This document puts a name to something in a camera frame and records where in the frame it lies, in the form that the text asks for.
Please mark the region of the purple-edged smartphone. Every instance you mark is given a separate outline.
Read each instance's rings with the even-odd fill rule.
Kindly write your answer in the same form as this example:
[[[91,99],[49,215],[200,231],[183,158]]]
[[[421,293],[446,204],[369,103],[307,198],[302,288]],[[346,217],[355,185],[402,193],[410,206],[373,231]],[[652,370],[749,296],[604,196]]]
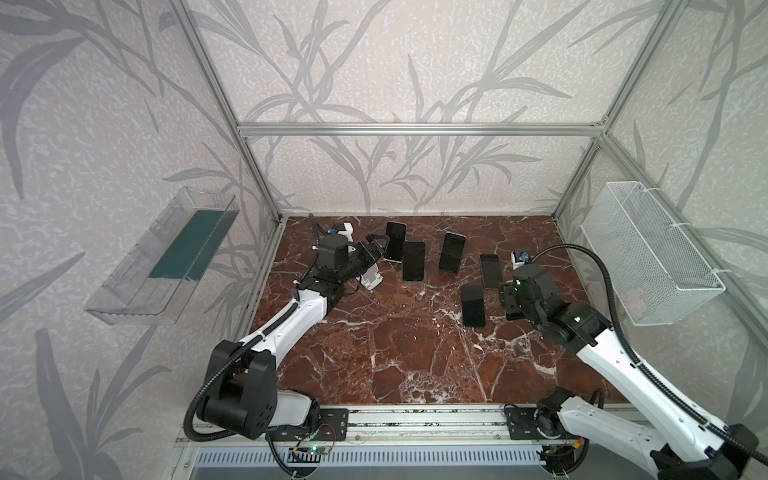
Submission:
[[[406,239],[407,226],[404,223],[389,221],[386,225],[388,244],[384,258],[390,262],[401,263]]]

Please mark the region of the black smartphone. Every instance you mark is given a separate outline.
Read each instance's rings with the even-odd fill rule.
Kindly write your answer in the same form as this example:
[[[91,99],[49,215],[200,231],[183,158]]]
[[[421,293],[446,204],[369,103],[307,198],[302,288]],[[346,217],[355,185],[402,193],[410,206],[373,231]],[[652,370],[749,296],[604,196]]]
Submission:
[[[402,278],[406,282],[423,282],[425,278],[426,244],[405,242],[403,245]]]
[[[481,254],[480,266],[483,288],[485,290],[497,290],[504,283],[499,256],[496,254]]]
[[[478,285],[462,285],[460,288],[462,324],[470,328],[484,328],[486,315],[484,290]]]

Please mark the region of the green-edged smartphone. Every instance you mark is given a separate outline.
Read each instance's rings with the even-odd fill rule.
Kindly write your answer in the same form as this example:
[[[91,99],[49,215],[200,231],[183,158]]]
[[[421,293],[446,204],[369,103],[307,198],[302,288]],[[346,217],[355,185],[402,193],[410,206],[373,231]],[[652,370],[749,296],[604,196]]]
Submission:
[[[466,237],[446,232],[443,238],[438,268],[440,271],[458,274],[462,264]]]

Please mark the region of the black front smartphone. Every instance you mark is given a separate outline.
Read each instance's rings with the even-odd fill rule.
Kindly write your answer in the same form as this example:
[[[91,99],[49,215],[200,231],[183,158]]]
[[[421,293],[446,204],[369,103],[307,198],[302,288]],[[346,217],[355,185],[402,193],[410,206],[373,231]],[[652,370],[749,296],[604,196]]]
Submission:
[[[496,254],[481,254],[480,266],[483,288],[485,290],[497,290],[504,283],[499,256]]]

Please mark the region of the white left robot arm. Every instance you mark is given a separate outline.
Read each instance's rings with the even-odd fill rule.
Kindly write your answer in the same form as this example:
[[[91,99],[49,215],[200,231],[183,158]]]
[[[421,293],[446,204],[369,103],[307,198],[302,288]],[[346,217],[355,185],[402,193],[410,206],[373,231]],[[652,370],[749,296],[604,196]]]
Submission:
[[[256,440],[282,429],[294,435],[319,429],[318,401],[279,390],[278,367],[345,296],[346,284],[362,281],[376,267],[390,238],[369,234],[354,242],[347,229],[314,231],[312,261],[294,284],[289,302],[255,332],[237,342],[223,340],[212,351],[203,385],[184,415],[188,439],[207,442],[240,435]]]

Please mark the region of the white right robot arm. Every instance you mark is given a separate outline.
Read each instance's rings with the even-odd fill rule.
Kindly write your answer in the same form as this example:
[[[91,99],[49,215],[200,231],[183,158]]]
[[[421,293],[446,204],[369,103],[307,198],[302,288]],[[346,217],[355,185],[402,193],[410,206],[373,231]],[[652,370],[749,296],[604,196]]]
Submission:
[[[758,446],[741,424],[728,425],[695,406],[643,359],[633,360],[608,318],[585,302],[567,302],[550,272],[519,267],[499,287],[500,302],[553,343],[604,377],[648,421],[644,427],[559,388],[539,404],[545,426],[593,441],[657,479],[739,479]]]

